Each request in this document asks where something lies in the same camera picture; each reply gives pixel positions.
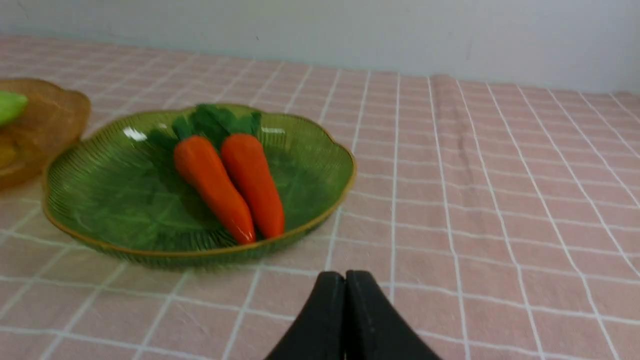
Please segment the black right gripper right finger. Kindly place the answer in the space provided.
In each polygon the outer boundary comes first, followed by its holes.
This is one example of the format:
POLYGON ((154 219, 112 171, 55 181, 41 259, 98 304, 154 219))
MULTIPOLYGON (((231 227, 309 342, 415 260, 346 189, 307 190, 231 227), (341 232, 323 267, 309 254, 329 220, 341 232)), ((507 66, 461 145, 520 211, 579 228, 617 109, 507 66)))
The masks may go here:
POLYGON ((403 319, 372 273, 345 274, 345 357, 348 360, 439 360, 403 319))

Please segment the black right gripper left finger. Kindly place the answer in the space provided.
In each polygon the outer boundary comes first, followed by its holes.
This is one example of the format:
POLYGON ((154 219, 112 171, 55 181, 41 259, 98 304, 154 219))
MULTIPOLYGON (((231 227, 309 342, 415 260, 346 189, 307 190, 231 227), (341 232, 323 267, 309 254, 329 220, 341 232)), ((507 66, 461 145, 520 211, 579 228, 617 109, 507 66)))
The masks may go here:
POLYGON ((343 360, 345 278, 335 271, 320 272, 295 320, 267 360, 343 360))

